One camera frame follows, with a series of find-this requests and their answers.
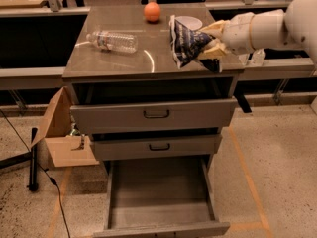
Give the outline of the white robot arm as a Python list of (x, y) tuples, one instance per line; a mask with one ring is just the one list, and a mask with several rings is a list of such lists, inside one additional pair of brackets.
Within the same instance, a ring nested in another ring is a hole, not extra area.
[(293, 0), (281, 9), (238, 14), (201, 29), (215, 37), (198, 55), (200, 60), (227, 54), (250, 54), (260, 49), (302, 49), (317, 62), (317, 0)]

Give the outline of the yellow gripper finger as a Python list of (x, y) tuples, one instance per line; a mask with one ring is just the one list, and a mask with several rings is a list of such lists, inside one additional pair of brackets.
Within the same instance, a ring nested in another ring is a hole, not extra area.
[(212, 37), (221, 39), (224, 28), (228, 23), (229, 23), (229, 20), (219, 20), (206, 27), (201, 28), (200, 31)]
[(226, 45), (218, 38), (209, 42), (199, 53), (200, 60), (220, 59), (228, 53)]

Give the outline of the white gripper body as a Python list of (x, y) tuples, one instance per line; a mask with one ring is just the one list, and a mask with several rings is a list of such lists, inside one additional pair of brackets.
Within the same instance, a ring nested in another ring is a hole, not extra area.
[(221, 41), (234, 54), (249, 54), (255, 49), (251, 41), (251, 23), (255, 14), (238, 14), (229, 20), (223, 29)]

